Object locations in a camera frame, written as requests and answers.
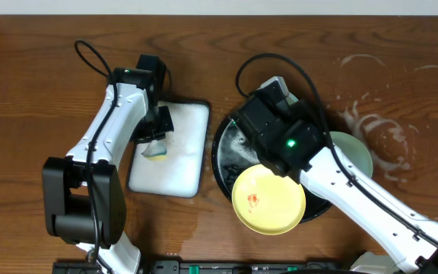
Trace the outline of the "green yellow sponge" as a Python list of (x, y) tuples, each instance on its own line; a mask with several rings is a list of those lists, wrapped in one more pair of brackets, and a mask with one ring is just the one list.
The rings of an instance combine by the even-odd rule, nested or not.
[(141, 155), (149, 161), (162, 161), (167, 157), (167, 143), (164, 139), (148, 143)]

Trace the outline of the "pale green plate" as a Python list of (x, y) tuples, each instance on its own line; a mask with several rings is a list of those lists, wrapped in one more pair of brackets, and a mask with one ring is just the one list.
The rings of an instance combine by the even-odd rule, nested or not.
[(298, 101), (298, 98), (293, 93), (289, 93), (286, 97), (286, 101), (289, 105), (293, 105)]
[[(373, 176), (373, 160), (365, 144), (344, 132), (331, 131), (330, 134), (338, 157), (345, 167), (348, 169), (350, 166), (355, 166), (359, 173), (371, 178)], [(314, 186), (315, 182), (319, 183), (329, 174), (341, 174), (341, 171), (328, 147), (323, 148), (315, 155), (309, 164), (312, 168), (309, 171), (303, 171), (300, 180), (311, 193), (322, 198), (321, 193), (317, 191), (318, 187)]]

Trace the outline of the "yellow plate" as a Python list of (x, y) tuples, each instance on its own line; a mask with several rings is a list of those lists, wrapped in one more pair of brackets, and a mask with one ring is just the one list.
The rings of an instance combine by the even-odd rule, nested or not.
[(231, 201), (238, 219), (250, 230), (284, 234), (295, 228), (306, 211), (306, 194), (290, 177), (280, 177), (257, 164), (236, 179)]

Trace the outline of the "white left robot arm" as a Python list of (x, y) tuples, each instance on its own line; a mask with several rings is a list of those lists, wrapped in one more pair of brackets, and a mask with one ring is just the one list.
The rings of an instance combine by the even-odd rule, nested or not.
[(82, 139), (43, 165), (47, 232), (86, 252), (83, 263), (55, 262), (54, 273), (136, 273), (141, 253), (124, 232), (126, 205), (118, 168), (130, 141), (164, 139), (173, 130), (158, 106), (167, 70), (116, 68), (106, 98)]

